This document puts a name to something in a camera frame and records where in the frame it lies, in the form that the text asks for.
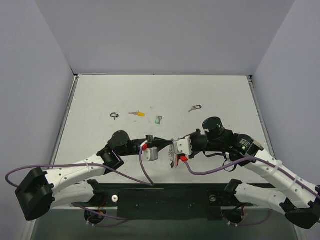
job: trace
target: gray wall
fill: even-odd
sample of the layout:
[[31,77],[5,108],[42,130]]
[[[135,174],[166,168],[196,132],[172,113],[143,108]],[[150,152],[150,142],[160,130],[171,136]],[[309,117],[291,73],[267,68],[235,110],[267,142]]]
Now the gray wall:
[[73,74],[34,0],[0,1],[0,32],[0,235],[16,240],[26,221],[5,174],[50,162]]
[[[319,0],[295,1],[253,76],[276,157],[320,184]],[[307,235],[319,239],[320,226]]]
[[77,74],[251,75],[294,0],[36,0]]

